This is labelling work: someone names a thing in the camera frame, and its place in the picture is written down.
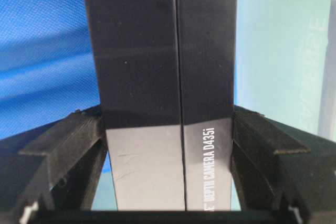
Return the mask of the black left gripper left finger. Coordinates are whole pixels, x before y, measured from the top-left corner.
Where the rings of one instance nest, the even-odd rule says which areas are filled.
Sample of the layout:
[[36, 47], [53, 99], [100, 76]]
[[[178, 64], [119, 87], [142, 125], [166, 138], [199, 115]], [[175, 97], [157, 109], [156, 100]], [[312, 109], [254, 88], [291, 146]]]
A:
[[1, 140], [1, 223], [35, 211], [90, 210], [107, 154], [101, 109]]

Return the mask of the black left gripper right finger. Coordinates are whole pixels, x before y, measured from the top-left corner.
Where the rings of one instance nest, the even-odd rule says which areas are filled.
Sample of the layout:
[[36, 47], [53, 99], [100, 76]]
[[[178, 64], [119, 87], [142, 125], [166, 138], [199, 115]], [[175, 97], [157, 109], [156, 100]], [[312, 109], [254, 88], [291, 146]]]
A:
[[234, 108], [231, 172], [242, 210], [335, 223], [335, 142]]

